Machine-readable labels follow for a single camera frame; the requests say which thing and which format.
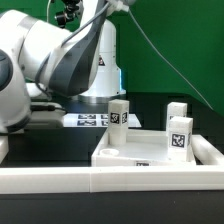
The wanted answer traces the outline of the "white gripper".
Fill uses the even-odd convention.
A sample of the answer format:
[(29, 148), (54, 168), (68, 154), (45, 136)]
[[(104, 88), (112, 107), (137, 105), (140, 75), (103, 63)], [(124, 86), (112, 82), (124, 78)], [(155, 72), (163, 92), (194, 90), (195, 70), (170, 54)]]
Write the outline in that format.
[(62, 128), (66, 113), (67, 111), (58, 103), (32, 102), (31, 118), (25, 130)]

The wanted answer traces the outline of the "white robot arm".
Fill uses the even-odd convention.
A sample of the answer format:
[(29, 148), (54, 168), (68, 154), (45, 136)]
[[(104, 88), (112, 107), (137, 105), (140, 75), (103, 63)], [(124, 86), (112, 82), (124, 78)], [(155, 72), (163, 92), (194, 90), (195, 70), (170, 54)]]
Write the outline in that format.
[(17, 10), (0, 13), (0, 133), (23, 129), (31, 120), (26, 82), (44, 94), (75, 96), (92, 85), (106, 17), (128, 11), (136, 0), (61, 0), (59, 22), (81, 17), (70, 32)]

